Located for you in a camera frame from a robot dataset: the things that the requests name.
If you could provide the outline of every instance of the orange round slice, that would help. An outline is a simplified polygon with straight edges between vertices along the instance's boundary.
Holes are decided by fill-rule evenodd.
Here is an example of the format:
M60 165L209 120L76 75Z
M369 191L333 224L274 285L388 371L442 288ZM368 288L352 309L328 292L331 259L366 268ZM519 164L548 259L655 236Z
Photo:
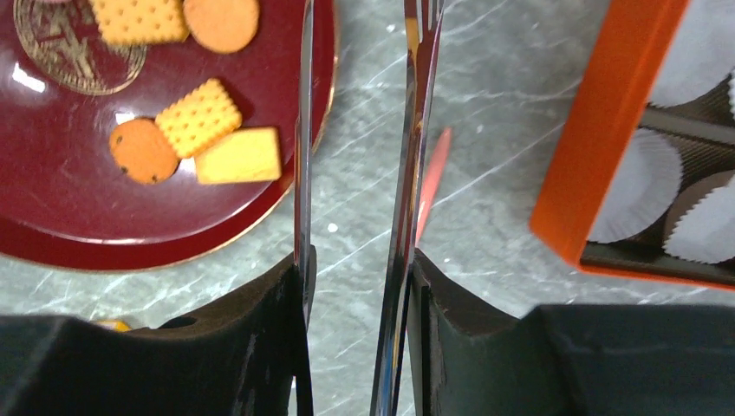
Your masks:
M153 120L135 119L117 126L110 134L115 163L131 179L153 185L169 179L179 158Z
M218 54L246 47L257 33L257 0L185 0L184 19L194 39Z

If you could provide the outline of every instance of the marble countertop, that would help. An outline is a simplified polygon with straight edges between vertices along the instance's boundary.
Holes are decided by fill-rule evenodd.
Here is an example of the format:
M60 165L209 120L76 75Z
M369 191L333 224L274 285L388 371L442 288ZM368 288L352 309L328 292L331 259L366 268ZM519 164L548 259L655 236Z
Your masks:
M406 73L402 3L338 3L339 81L313 182L319 273L309 341L320 415L368 413ZM454 141L420 247L449 277L513 315L540 302L735 305L732 293L577 273L529 233L530 212L607 6L601 0L447 2L429 148L443 126L453 127ZM119 317L158 326L286 256L292 215L286 202L246 237L164 270L86 275L3 258L0 313ZM409 377L405 367L399 414L413 414Z

